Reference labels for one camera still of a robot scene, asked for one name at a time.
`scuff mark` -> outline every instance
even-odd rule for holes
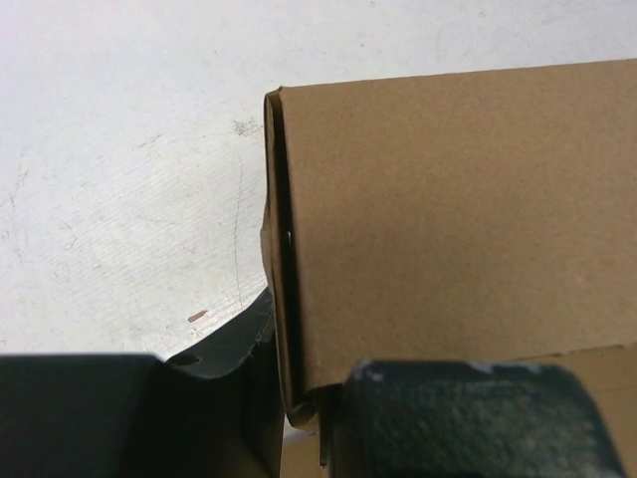
[[[208,314],[208,311],[206,311],[205,309],[203,311],[199,311],[197,314],[195,314],[194,316],[190,316],[188,318],[188,322],[190,324],[192,324],[193,322],[198,321],[199,319],[201,319],[203,316],[205,316],[206,314]]]
[[[528,361],[479,361],[469,360],[467,365],[482,373],[493,373],[497,366],[501,368],[526,368],[531,373],[541,373],[541,363]]]
[[[248,121],[237,121],[236,119],[233,121],[235,126],[235,133],[240,137],[249,137],[253,134],[259,132],[262,128],[260,124],[254,119],[250,119]]]
[[[143,147],[147,147],[147,146],[151,146],[153,144],[155,144],[155,142],[161,138],[161,133],[160,134],[156,134],[153,137],[150,137],[149,139],[147,139],[144,142],[141,142],[140,144],[138,144],[135,149],[142,149]]]
[[[239,161],[239,192],[237,193],[237,210],[235,212],[234,251],[235,251],[235,279],[237,282],[237,294],[239,305],[243,310],[243,297],[241,297],[241,283],[239,281],[239,253],[237,252],[237,240],[239,234],[239,213],[241,212],[241,199],[243,194],[243,159]]]

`white surface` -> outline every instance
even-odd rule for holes
[[[636,56],[635,1],[5,0],[0,349],[167,356],[248,304],[280,84]]]

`black plastic piece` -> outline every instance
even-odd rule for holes
[[[162,363],[0,359],[0,476],[279,476],[272,300]]]
[[[557,366],[362,363],[330,429],[337,478],[625,476],[592,400]]]

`brown cardboard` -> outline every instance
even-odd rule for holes
[[[637,61],[283,88],[266,144],[288,407],[360,359],[637,344]]]

